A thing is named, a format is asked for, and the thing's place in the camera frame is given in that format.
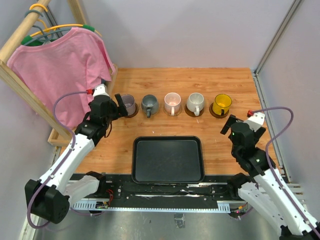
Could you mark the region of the purple glass mug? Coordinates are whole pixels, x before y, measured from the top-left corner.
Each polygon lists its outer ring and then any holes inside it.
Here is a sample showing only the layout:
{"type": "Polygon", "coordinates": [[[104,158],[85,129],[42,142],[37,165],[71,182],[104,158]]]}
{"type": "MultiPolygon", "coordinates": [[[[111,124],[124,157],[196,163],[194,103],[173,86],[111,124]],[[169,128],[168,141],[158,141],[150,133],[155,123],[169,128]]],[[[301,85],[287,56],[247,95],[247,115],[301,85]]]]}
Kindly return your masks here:
{"type": "Polygon", "coordinates": [[[131,115],[135,112],[135,98],[130,94],[124,94],[121,96],[123,103],[125,104],[128,115],[131,115]]]}

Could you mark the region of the brown wooden coaster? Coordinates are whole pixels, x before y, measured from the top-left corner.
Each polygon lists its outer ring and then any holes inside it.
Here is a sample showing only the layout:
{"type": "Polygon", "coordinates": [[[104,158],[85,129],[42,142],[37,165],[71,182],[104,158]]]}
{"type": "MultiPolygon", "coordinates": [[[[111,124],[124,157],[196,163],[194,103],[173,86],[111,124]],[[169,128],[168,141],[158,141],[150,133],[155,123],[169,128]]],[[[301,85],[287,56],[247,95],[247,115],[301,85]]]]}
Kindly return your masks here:
{"type": "Polygon", "coordinates": [[[227,112],[225,112],[224,115],[216,114],[216,113],[213,111],[213,105],[214,105],[214,104],[211,103],[211,105],[209,106],[209,112],[210,112],[210,114],[211,114],[213,117],[215,117],[215,118],[217,118],[217,119],[223,119],[223,118],[225,118],[225,117],[228,116],[229,110],[228,110],[227,112]]]}
{"type": "Polygon", "coordinates": [[[135,103],[135,112],[131,115],[124,116],[124,118],[133,118],[138,114],[138,112],[139,112],[139,106],[137,103],[135,103]]]}
{"type": "Polygon", "coordinates": [[[198,115],[198,116],[196,116],[194,112],[190,111],[190,110],[188,109],[187,105],[184,106],[184,111],[185,111],[185,113],[186,113],[188,116],[196,118],[196,117],[200,117],[201,115],[203,115],[203,113],[205,112],[205,109],[203,108],[203,109],[199,112],[199,115],[198,115]]]}

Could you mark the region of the yellow glass mug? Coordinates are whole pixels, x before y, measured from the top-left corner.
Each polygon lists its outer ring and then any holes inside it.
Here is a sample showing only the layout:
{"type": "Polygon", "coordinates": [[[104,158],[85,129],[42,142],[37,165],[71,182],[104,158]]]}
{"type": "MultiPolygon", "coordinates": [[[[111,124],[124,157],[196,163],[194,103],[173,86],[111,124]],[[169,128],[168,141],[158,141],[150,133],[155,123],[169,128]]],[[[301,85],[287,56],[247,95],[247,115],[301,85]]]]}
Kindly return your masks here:
{"type": "Polygon", "coordinates": [[[224,115],[229,111],[232,99],[227,94],[218,94],[213,102],[213,111],[218,115],[224,115]]]}

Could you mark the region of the grey ceramic mug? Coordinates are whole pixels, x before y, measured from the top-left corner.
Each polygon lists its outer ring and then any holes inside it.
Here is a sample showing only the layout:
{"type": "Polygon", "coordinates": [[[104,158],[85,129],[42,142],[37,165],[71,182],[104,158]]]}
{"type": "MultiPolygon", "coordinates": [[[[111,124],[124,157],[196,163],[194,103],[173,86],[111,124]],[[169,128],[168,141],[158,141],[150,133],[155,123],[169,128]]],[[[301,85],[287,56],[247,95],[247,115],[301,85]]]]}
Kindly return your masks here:
{"type": "Polygon", "coordinates": [[[158,99],[152,95],[145,95],[141,101],[141,109],[147,118],[156,115],[159,112],[158,99]]]}

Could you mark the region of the cream ceramic mug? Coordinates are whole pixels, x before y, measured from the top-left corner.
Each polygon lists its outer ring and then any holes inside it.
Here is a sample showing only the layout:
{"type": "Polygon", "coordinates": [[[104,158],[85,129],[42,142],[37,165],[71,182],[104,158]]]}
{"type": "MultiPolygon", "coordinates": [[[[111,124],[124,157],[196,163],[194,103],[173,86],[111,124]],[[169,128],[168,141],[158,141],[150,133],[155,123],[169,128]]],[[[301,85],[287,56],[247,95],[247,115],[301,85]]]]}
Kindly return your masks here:
{"type": "Polygon", "coordinates": [[[204,109],[205,98],[201,93],[194,92],[189,95],[186,107],[196,117],[200,115],[200,112],[204,109]]]}

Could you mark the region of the woven rattan coaster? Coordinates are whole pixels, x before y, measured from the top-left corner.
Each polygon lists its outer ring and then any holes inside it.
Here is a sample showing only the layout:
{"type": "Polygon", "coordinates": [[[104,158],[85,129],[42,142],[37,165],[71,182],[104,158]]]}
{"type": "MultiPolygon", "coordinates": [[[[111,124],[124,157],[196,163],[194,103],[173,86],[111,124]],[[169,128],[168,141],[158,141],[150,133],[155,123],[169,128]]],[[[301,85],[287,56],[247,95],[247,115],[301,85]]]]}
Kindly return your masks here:
{"type": "Polygon", "coordinates": [[[175,108],[174,107],[163,107],[163,111],[166,115],[168,115],[169,117],[176,117],[179,114],[181,114],[182,112],[182,106],[179,107],[179,109],[177,110],[177,112],[175,112],[175,108]]]}

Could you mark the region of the pink ceramic mug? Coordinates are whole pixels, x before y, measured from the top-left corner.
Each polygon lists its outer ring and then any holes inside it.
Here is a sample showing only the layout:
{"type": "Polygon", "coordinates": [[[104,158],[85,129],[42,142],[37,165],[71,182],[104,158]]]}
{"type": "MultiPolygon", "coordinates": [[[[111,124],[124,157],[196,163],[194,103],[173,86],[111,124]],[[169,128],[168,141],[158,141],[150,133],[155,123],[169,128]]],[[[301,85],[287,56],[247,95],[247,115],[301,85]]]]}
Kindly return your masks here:
{"type": "Polygon", "coordinates": [[[164,97],[164,107],[174,107],[175,112],[178,111],[179,107],[181,106],[181,96],[176,92],[170,92],[165,95],[164,97]]]}

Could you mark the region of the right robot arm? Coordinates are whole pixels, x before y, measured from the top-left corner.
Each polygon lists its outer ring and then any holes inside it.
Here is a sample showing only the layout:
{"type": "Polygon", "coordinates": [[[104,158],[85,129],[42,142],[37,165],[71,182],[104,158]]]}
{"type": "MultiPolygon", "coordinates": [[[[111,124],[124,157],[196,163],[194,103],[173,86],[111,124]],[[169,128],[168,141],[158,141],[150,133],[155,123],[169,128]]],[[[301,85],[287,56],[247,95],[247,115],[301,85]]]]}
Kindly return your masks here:
{"type": "Polygon", "coordinates": [[[256,146],[265,133],[265,114],[250,114],[245,121],[230,115],[221,130],[229,134],[231,155],[247,175],[238,173],[227,182],[232,200],[252,206],[281,240],[318,240],[320,223],[299,202],[268,153],[256,146]]]}

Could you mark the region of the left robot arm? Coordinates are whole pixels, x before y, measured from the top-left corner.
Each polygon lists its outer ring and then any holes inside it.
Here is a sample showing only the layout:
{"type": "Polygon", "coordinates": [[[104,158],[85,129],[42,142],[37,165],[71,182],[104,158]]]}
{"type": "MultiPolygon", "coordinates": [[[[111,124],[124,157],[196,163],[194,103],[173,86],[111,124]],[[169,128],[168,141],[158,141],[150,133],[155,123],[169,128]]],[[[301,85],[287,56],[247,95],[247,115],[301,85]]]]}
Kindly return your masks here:
{"type": "Polygon", "coordinates": [[[107,138],[112,130],[112,122],[127,116],[125,104],[120,94],[112,100],[108,94],[100,93],[89,103],[90,111],[75,131],[71,131],[71,141],[55,164],[39,180],[30,179],[25,187],[27,221],[35,229],[31,215],[36,215],[58,224],[67,215],[70,207],[82,198],[93,194],[101,198],[107,193],[106,178],[90,171],[82,179],[68,184],[76,168],[102,138],[107,138]]]}

